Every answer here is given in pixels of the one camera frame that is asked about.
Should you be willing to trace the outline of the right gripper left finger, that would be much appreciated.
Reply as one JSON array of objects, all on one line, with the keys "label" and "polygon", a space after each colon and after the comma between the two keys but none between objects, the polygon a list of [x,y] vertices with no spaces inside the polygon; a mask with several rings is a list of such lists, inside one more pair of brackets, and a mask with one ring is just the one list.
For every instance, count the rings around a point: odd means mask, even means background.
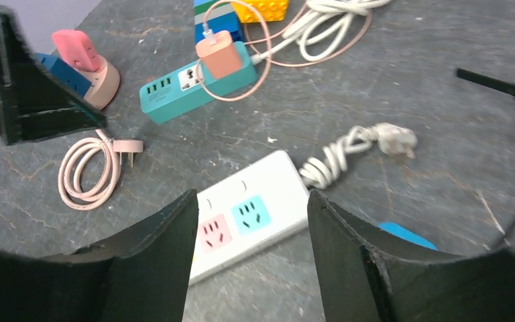
[{"label": "right gripper left finger", "polygon": [[181,321],[197,227],[189,190],[72,254],[0,251],[0,321]]}]

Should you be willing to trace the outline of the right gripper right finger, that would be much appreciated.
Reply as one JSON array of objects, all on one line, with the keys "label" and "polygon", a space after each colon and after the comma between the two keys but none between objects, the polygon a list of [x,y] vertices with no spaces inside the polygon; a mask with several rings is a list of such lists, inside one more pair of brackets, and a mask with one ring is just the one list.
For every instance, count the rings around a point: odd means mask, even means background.
[{"label": "right gripper right finger", "polygon": [[476,256],[396,237],[313,191],[308,225],[327,321],[515,321],[515,248]]}]

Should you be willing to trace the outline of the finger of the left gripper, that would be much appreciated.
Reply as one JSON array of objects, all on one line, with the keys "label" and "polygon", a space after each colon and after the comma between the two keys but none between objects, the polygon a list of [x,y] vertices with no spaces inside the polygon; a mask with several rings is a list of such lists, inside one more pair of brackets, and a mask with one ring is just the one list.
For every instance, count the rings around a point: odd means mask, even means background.
[{"label": "finger of the left gripper", "polygon": [[37,61],[0,5],[0,136],[8,145],[103,129],[106,117]]}]

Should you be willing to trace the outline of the small blue plug adapter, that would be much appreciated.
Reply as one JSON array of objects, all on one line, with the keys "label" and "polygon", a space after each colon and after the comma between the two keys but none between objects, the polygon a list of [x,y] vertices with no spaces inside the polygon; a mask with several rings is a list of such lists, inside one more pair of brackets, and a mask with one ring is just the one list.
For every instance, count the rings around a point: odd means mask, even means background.
[{"label": "small blue plug adapter", "polygon": [[396,237],[399,237],[400,239],[408,241],[412,244],[416,244],[416,245],[419,245],[421,247],[428,248],[431,250],[437,250],[437,247],[433,243],[431,243],[429,240],[410,231],[409,229],[406,229],[405,227],[402,227],[401,225],[398,225],[397,223],[382,222],[382,223],[378,224],[378,227],[380,229],[387,231],[388,233],[390,233]]}]

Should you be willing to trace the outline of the pink round socket reel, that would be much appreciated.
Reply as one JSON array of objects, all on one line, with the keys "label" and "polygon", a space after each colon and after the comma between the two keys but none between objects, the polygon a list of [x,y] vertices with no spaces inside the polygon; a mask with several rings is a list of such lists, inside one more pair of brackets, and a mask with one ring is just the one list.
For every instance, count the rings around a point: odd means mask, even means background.
[{"label": "pink round socket reel", "polygon": [[91,85],[84,96],[85,101],[98,110],[103,110],[116,95],[120,85],[119,71],[99,55],[99,68],[96,71],[80,71]]}]

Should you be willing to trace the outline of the white multicolour power strip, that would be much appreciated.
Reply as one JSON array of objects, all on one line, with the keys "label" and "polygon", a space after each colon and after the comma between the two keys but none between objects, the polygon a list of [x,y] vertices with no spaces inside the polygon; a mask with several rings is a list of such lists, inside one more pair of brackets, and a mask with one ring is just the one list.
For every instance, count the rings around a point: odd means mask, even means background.
[{"label": "white multicolour power strip", "polygon": [[309,188],[325,189],[347,169],[347,157],[371,149],[414,156],[415,133],[391,123],[352,127],[323,147],[322,158],[296,168],[277,150],[198,193],[198,231],[190,273],[194,284],[308,225]]}]

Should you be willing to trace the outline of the small pink plug adapter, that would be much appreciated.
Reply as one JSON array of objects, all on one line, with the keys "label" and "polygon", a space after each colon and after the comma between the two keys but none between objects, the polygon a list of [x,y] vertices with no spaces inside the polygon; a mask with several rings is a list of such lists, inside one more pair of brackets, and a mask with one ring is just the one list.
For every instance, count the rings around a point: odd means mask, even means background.
[{"label": "small pink plug adapter", "polygon": [[227,30],[214,33],[208,29],[203,32],[203,37],[195,50],[214,79],[226,77],[242,68],[241,56]]}]

